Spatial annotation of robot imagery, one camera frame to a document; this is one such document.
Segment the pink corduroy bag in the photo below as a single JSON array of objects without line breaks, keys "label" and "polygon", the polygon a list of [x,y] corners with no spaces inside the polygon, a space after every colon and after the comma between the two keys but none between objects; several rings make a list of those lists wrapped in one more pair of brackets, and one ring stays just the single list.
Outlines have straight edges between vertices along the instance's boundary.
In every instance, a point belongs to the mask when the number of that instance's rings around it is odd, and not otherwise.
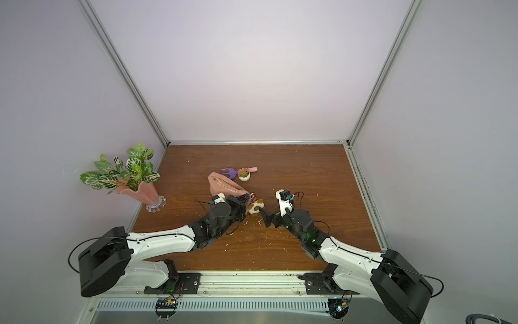
[{"label": "pink corduroy bag", "polygon": [[213,172],[208,176],[209,189],[213,197],[218,196],[220,193],[226,197],[232,195],[234,197],[240,197],[249,192],[235,183],[233,180],[227,178],[224,175]]}]

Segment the brown white plush keychain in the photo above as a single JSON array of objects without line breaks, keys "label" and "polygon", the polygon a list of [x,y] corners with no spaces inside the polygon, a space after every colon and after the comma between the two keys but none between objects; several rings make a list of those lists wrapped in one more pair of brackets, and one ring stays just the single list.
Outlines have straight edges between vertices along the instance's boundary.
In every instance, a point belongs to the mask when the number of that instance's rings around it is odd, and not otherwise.
[{"label": "brown white plush keychain", "polygon": [[251,215],[260,213],[260,209],[264,208],[264,200],[258,198],[254,193],[250,195],[250,203],[247,212]]}]

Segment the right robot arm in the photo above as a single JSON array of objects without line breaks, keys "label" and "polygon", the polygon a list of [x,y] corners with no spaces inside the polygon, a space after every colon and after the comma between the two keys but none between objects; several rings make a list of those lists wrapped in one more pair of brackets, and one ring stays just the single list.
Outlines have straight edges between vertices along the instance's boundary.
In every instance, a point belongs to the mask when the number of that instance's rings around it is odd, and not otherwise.
[{"label": "right robot arm", "polygon": [[310,258],[329,264],[331,284],[381,302],[400,323],[422,321],[434,290],[400,253],[370,252],[340,242],[316,227],[307,210],[259,210],[266,226],[286,228]]}]

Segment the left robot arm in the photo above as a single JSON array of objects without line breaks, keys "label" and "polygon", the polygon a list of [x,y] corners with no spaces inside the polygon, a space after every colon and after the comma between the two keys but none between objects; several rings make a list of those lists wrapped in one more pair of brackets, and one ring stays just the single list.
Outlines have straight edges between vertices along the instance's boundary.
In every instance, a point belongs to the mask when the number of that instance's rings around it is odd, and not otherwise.
[{"label": "left robot arm", "polygon": [[244,221],[250,194],[218,194],[214,205],[198,221],[161,232],[126,232],[115,227],[78,255],[80,293],[94,297],[114,287],[141,286],[151,294],[171,294],[179,275],[170,260],[153,258],[199,251],[212,245],[235,223]]}]

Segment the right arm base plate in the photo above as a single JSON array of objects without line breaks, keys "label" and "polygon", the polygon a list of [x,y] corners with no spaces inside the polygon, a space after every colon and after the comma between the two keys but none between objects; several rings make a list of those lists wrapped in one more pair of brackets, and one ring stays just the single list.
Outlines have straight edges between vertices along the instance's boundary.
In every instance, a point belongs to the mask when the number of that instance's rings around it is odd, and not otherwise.
[{"label": "right arm base plate", "polygon": [[357,292],[344,290],[333,281],[330,275],[324,273],[305,273],[298,276],[305,285],[308,295],[356,295]]}]

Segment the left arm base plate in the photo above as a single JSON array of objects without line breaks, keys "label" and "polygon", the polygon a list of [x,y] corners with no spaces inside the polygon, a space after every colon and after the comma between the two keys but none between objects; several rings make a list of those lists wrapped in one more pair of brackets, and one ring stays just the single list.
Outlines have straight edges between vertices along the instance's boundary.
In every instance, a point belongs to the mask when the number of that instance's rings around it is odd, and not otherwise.
[{"label": "left arm base plate", "polygon": [[201,276],[201,273],[194,272],[179,273],[158,288],[146,286],[144,294],[195,295],[198,293]]}]

